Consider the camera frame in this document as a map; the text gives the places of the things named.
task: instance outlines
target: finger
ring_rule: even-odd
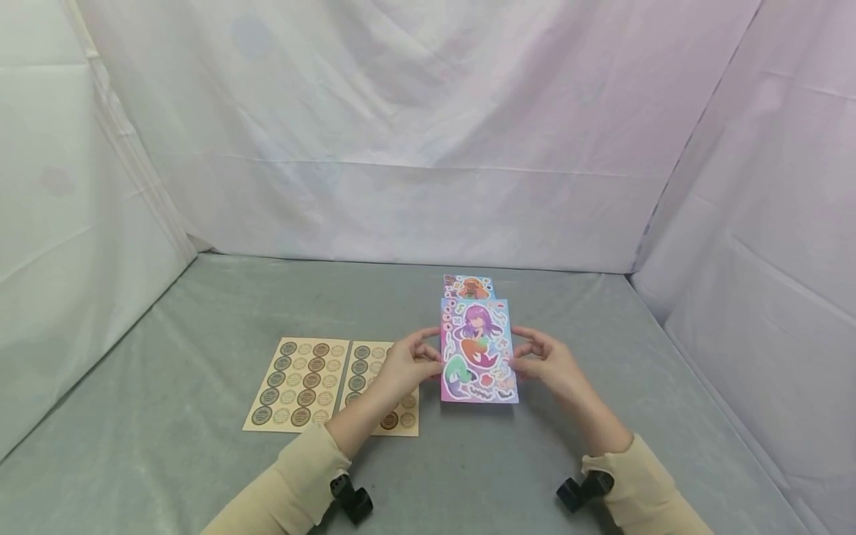
[[[553,346],[553,344],[559,343],[557,339],[553,338],[550,335],[545,335],[540,330],[530,329],[529,327],[521,327],[520,325],[515,325],[511,328],[511,332],[516,334],[517,336],[523,336],[524,338],[528,338],[532,340],[539,346],[542,346],[546,349],[546,353],[549,353],[549,348]]]
[[[521,372],[527,377],[540,379],[544,370],[544,362],[537,359],[514,359],[508,365],[515,372]]]
[[[413,356],[419,357],[421,359],[428,360],[440,360],[440,352],[437,351],[433,346],[429,346],[426,343],[420,343],[413,350]]]
[[[417,330],[405,336],[402,341],[411,349],[416,347],[416,344],[422,342],[425,338],[431,338],[440,334],[440,327],[426,327],[425,329]]]
[[[538,357],[544,357],[544,349],[541,348],[538,344],[534,344],[532,342],[526,342],[521,346],[517,346],[514,348],[514,357],[519,359],[520,357],[525,357],[528,354],[537,355]]]

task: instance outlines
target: brown round sticker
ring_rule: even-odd
[[[285,372],[291,366],[291,357],[280,357],[273,363],[274,370]]]
[[[289,356],[297,350],[297,344],[294,342],[285,342],[281,348],[279,348],[279,352],[285,356]]]
[[[321,384],[321,376],[317,373],[310,373],[303,378],[303,386],[307,387],[308,389],[313,389],[319,384]]]
[[[273,410],[270,407],[259,407],[253,412],[253,417],[250,419],[255,425],[266,424],[270,419]]]
[[[366,378],[361,375],[355,375],[348,381],[348,388],[351,390],[362,390],[366,386]]]
[[[345,398],[345,407],[350,405],[351,401],[357,399],[358,397],[360,397],[359,392],[351,392],[350,394],[348,394],[348,397]]]
[[[279,402],[283,405],[291,405],[294,403],[294,400],[297,399],[297,392],[293,390],[286,390],[279,396]]]
[[[315,420],[316,423],[323,425],[326,424],[327,420],[330,419],[330,413],[323,409],[320,409],[318,411],[315,411],[315,414],[312,416],[312,419]]]
[[[356,357],[356,358],[358,358],[358,359],[362,360],[362,359],[364,359],[365,357],[369,356],[369,354],[370,354],[371,352],[372,352],[372,351],[369,349],[369,347],[368,347],[368,346],[359,346],[358,348],[356,348],[356,349],[354,350],[354,357]]]
[[[398,414],[396,414],[395,411],[387,414],[383,417],[382,420],[380,420],[380,426],[387,431],[389,431],[396,425],[398,425]]]
[[[355,360],[351,365],[351,372],[356,373],[357,375],[362,375],[366,373],[366,370],[369,369],[369,363],[364,360]]]
[[[297,404],[301,407],[309,407],[315,402],[315,390],[303,390],[297,395]]]
[[[318,405],[327,407],[333,402],[333,395],[330,392],[322,392],[318,395]]]
[[[413,413],[404,413],[401,415],[401,427],[410,429],[414,425],[416,425],[416,417]]]
[[[321,359],[321,358],[312,359],[309,361],[309,371],[310,372],[320,372],[321,370],[324,369],[324,367],[326,365],[327,365],[327,363],[324,362],[324,359]]]
[[[405,395],[404,399],[401,400],[401,406],[404,408],[416,407],[416,396],[413,394]]]
[[[288,421],[289,416],[291,416],[291,411],[287,408],[281,408],[273,413],[273,423],[282,425]]]
[[[309,423],[312,413],[306,407],[301,407],[291,414],[291,423],[295,427],[303,427]]]
[[[273,372],[268,376],[268,386],[272,388],[276,388],[283,383],[285,383],[285,374],[282,372]]]
[[[270,405],[274,401],[279,399],[279,390],[277,389],[267,389],[262,392],[262,395],[259,396],[259,403],[262,405]]]
[[[329,353],[329,352],[330,352],[330,346],[328,346],[328,345],[327,345],[327,344],[325,344],[325,343],[319,343],[319,344],[318,344],[317,346],[315,346],[315,348],[312,350],[312,354],[313,354],[313,355],[315,355],[316,357],[323,357],[323,356],[325,356],[325,355],[326,355],[327,353]]]

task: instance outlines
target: mermaid sticker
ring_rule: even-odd
[[[506,300],[444,299],[441,344],[444,401],[518,401]]]

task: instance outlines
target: right hand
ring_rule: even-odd
[[[597,396],[567,345],[528,327],[515,326],[511,332],[528,340],[514,349],[514,358],[508,363],[511,369],[539,379],[567,408]],[[529,354],[537,358],[524,358]]]

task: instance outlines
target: white fabric backdrop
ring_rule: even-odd
[[[0,3],[0,460],[194,255],[107,85],[60,3]]]
[[[764,4],[721,85],[748,80],[746,98],[705,114],[633,277],[805,523],[835,535],[856,533],[854,27],[854,0]]]
[[[758,1],[80,5],[220,251],[627,272]]]

